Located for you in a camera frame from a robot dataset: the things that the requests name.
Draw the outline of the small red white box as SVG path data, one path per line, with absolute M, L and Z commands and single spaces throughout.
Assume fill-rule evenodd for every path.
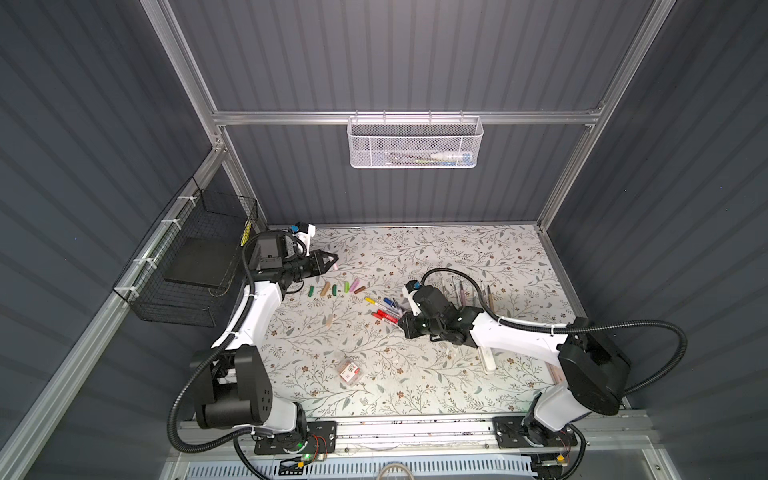
M 354 385 L 362 378 L 362 368 L 357 360 L 343 359 L 338 366 L 338 376 L 345 385 Z

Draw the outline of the metal base rail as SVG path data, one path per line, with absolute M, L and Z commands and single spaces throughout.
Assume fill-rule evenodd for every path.
M 534 440 L 524 432 L 522 413 L 441 414 L 318 418 L 309 421 L 309 451 L 356 455 L 365 452 L 447 452 L 508 449 L 519 452 L 577 450 L 581 431 L 595 450 L 644 449 L 659 442 L 643 410 L 616 416 L 591 414 L 555 433 Z

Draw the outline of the white eraser case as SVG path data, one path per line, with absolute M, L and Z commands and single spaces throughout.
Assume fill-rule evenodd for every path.
M 497 366 L 492 349 L 488 347 L 479 347 L 478 352 L 484 371 L 486 373 L 495 371 Z

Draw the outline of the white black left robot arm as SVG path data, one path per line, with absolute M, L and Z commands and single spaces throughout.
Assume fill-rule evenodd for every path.
M 213 343 L 222 352 L 192 382 L 189 393 L 203 429 L 255 427 L 270 435 L 294 433 L 305 422 L 299 404 L 278 397 L 261 349 L 267 327 L 295 283 L 327 273 L 338 256 L 312 250 L 315 226 L 255 235 L 241 250 L 245 277 L 225 332 Z

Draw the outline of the red capped marker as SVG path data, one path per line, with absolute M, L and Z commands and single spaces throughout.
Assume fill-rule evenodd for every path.
M 373 316 L 375 318 L 377 318 L 378 320 L 388 321 L 389 323 L 394 324 L 394 325 L 398 324 L 398 320 L 395 317 L 392 317 L 391 315 L 386 314 L 386 313 L 381 312 L 381 311 L 374 312 Z
M 390 322 L 392 322 L 394 324 L 397 324 L 398 321 L 399 321 L 398 318 L 396 318 L 395 316 L 393 316 L 393 315 L 391 315 L 391 314 L 389 314 L 389 313 L 387 313 L 387 312 L 385 312 L 383 310 L 378 310 L 376 312 L 376 316 L 378 318 L 381 318 L 381 319 L 386 319 L 386 320 L 388 320 L 388 321 L 390 321 Z

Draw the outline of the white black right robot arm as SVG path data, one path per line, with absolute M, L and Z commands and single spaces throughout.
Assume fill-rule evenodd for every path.
M 457 306 L 428 283 L 436 273 L 456 275 L 469 283 L 478 304 Z M 496 352 L 509 352 L 560 369 L 561 377 L 534 395 L 519 431 L 533 446 L 545 446 L 563 430 L 591 414 L 613 416 L 622 397 L 630 361 L 604 332 L 585 318 L 544 326 L 497 314 L 481 286 L 469 275 L 449 267 L 435 268 L 408 281 L 402 295 L 409 307 L 395 324 L 407 339 L 427 337 L 471 347 L 490 369 Z

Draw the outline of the yellow capped marker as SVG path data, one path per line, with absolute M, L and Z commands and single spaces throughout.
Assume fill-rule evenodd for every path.
M 382 310 L 382 311 L 386 311 L 386 312 L 388 312 L 389 314 L 392 314 L 392 315 L 395 315 L 395 316 L 399 314 L 399 312 L 398 312 L 397 310 L 395 310 L 394 308 L 391 308 L 391 307 L 390 307 L 390 306 L 388 306 L 388 305 L 385 305 L 385 304 L 379 303 L 379 302 L 377 302 L 377 301 L 375 301 L 375 300 L 373 300 L 373 299 L 371 299 L 371 298 L 369 298 L 369 297 L 365 297 L 364 299 L 365 299 L 365 300 L 366 300 L 368 303 L 370 303 L 370 304 L 374 305 L 376 308 L 378 308 L 378 309 L 380 309 L 380 310 Z

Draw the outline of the blue capped marker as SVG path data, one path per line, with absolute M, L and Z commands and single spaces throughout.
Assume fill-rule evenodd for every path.
M 385 302 L 387 305 L 389 305 L 389 306 L 390 306 L 390 307 L 391 307 L 393 310 L 397 310 L 397 311 L 400 311 L 400 312 L 402 312 L 402 308 L 399 306 L 399 304 L 398 304 L 396 301 L 394 301 L 394 300 L 392 300 L 392 299 L 389 299 L 389 298 L 387 298 L 387 297 L 384 297 L 384 298 L 383 298 L 383 301 L 384 301 L 384 302 Z

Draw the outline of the brown capped marker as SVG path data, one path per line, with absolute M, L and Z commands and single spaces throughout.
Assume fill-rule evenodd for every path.
M 487 299 L 489 311 L 495 314 L 494 300 L 493 300 L 491 288 L 489 285 L 486 285 L 485 288 L 486 288 L 486 299 Z

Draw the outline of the pink pencil case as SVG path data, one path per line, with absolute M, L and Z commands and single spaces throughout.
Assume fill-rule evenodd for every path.
M 550 363 L 547 363 L 546 366 L 553 384 L 560 384 L 566 381 L 565 373 L 560 366 Z

